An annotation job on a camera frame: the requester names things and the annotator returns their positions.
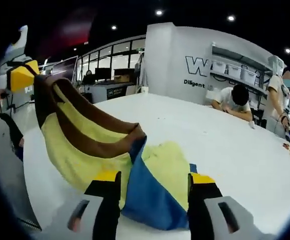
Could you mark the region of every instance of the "white wall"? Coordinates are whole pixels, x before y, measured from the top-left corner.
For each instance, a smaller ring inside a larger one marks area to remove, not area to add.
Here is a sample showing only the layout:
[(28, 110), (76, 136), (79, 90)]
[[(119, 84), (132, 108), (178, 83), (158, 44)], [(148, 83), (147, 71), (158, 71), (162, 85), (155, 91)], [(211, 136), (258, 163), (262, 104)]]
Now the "white wall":
[[(149, 92), (203, 104), (208, 85), (223, 88), (225, 84), (209, 75), (212, 42), (264, 64), (272, 55), (247, 40), (220, 31), (176, 27), (173, 23), (149, 25), (145, 49)], [(187, 62), (192, 61), (191, 69), (187, 68), (186, 56)], [(199, 86), (184, 84), (184, 80)]]

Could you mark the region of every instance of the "ceiling light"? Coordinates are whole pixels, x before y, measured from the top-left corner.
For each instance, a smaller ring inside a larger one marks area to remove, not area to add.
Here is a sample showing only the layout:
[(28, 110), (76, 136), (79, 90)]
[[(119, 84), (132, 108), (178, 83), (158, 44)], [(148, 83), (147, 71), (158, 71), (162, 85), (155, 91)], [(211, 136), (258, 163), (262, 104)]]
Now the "ceiling light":
[(156, 15), (157, 16), (162, 16), (163, 14), (163, 11), (162, 10), (156, 10)]
[(290, 54), (290, 48), (285, 48), (285, 53)]
[(234, 15), (230, 15), (230, 16), (227, 17), (227, 20), (233, 22), (233, 21), (235, 21), (235, 16)]

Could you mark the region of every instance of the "face mask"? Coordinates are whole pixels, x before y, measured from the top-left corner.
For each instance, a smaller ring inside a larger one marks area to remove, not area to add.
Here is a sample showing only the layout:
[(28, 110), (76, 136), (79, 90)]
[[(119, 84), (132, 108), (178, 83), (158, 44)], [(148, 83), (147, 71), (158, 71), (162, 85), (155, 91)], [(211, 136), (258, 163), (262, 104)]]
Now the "face mask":
[(290, 88), (290, 79), (283, 79), (283, 83), (286, 87)]

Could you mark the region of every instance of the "woman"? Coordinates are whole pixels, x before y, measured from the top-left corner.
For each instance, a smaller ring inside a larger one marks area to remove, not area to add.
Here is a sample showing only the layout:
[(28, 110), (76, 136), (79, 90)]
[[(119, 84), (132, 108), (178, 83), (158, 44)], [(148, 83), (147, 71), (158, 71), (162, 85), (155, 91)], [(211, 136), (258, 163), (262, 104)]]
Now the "woman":
[(284, 112), (284, 103), (290, 97), (290, 70), (286, 67), (282, 76), (273, 75), (267, 87), (268, 95), (261, 126), (281, 138), (290, 131), (290, 119)]
[(0, 187), (24, 227), (39, 226), (25, 184), (23, 146), (23, 135), (14, 120), (0, 113)]

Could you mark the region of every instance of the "white table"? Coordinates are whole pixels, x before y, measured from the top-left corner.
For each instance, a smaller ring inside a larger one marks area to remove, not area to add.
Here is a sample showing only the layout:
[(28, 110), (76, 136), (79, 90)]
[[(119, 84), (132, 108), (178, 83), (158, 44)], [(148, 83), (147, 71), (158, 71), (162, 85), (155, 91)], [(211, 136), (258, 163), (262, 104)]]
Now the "white table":
[[(206, 106), (153, 94), (136, 94), (96, 104), (128, 122), (139, 122), (148, 144), (175, 141), (201, 174), (214, 178), (254, 216), (263, 233), (279, 234), (290, 218), (290, 156), (283, 140), (258, 126)], [(25, 135), (24, 168), (29, 198), (42, 228), (74, 191), (48, 159), (43, 135)], [(190, 239), (188, 231), (158, 231), (121, 217), (118, 240)]]

